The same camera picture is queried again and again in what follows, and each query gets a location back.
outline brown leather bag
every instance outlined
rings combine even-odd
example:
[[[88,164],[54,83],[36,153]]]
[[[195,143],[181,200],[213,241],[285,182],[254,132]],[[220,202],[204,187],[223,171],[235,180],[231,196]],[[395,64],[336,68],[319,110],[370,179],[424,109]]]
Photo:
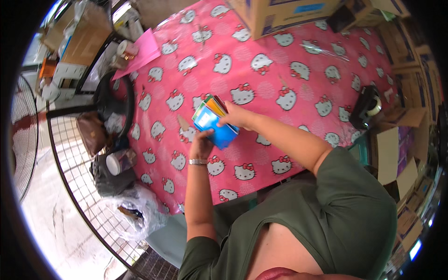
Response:
[[[105,146],[112,145],[112,138],[109,137],[104,122],[98,118],[98,112],[80,115],[76,119],[76,127],[90,156],[98,154]]]

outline wristwatch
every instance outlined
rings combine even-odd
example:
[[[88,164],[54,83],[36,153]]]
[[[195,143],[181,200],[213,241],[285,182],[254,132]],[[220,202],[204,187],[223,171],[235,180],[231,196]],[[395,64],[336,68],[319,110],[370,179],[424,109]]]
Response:
[[[206,159],[189,159],[188,164],[205,165],[205,164],[207,164],[207,160]]]

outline woman's arm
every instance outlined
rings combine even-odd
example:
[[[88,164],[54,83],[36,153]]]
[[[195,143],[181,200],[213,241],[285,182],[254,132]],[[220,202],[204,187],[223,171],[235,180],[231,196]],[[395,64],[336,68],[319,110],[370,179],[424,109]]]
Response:
[[[220,119],[220,124],[230,123],[258,132],[315,176],[321,163],[333,149],[318,136],[302,129],[247,111],[229,101],[225,105],[228,115]]]
[[[196,133],[190,148],[190,159],[207,159],[213,144],[207,139],[212,131]],[[213,226],[213,202],[206,165],[188,165],[187,189],[185,193],[185,220],[187,241],[205,236],[216,241]]]

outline stack of cards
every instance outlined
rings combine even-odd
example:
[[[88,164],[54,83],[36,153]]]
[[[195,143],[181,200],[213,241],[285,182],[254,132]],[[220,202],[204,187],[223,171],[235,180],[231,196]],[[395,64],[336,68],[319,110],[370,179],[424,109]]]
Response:
[[[227,109],[221,98],[217,95],[207,94],[191,117],[198,130],[214,129],[215,132],[208,138],[220,150],[226,148],[240,132],[239,128],[233,125],[216,126],[219,119],[226,114]]]

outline woman's hand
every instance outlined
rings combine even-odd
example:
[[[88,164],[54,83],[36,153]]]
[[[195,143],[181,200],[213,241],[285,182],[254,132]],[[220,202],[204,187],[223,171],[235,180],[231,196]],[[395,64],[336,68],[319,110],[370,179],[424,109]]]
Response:
[[[195,134],[190,147],[190,159],[208,159],[213,150],[213,143],[207,136],[213,134],[213,129],[204,130]]]
[[[224,101],[224,104],[227,107],[228,114],[220,118],[218,126],[231,124],[249,131],[254,130],[252,123],[257,115],[256,113],[245,110],[238,105],[232,104],[230,101]]]

